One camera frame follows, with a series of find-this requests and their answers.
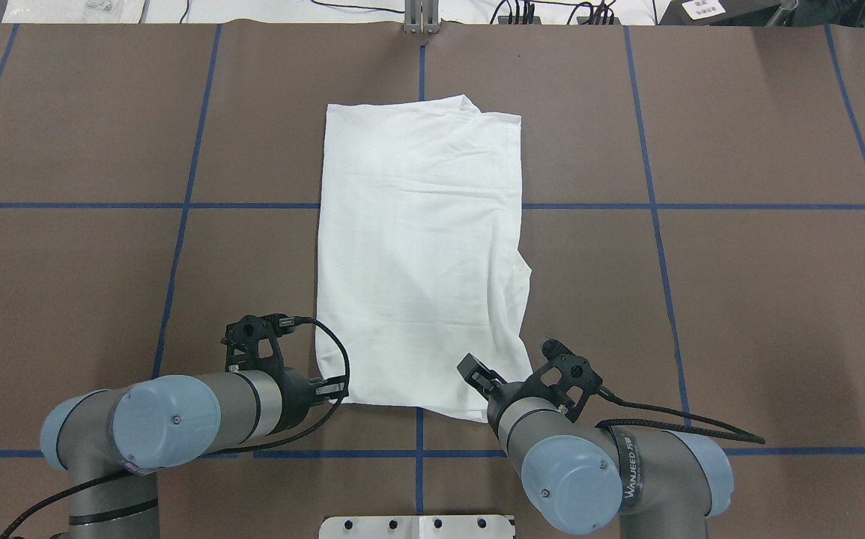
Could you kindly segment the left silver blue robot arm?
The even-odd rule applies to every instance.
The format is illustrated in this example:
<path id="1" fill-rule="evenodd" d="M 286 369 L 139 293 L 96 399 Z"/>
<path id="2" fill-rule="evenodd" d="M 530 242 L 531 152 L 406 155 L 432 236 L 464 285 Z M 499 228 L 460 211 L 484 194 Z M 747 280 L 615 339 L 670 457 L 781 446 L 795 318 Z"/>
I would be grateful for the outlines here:
<path id="1" fill-rule="evenodd" d="M 279 339 L 312 325 L 339 349 L 341 372 L 309 378 L 285 365 Z M 295 442 L 309 410 L 330 418 L 349 395 L 350 361 L 323 322 L 299 315 L 245 315 L 221 338 L 225 368 L 166 375 L 66 400 L 45 418 L 40 451 L 70 487 L 39 508 L 68 499 L 62 538 L 158 538 L 157 474 L 206 456 L 234 456 Z"/>

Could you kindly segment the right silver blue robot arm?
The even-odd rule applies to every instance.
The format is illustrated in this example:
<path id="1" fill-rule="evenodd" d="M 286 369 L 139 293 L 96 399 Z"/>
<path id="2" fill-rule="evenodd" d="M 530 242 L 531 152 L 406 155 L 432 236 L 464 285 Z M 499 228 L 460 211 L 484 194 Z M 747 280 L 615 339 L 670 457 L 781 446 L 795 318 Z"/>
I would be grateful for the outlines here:
<path id="1" fill-rule="evenodd" d="M 636 418 L 578 419 L 591 397 L 639 409 L 611 392 L 561 341 L 524 381 L 507 381 L 467 354 L 457 369 L 487 402 L 486 416 L 532 506 L 567 535 L 619 522 L 624 538 L 702 538 L 731 505 L 735 475 L 710 430 Z"/>

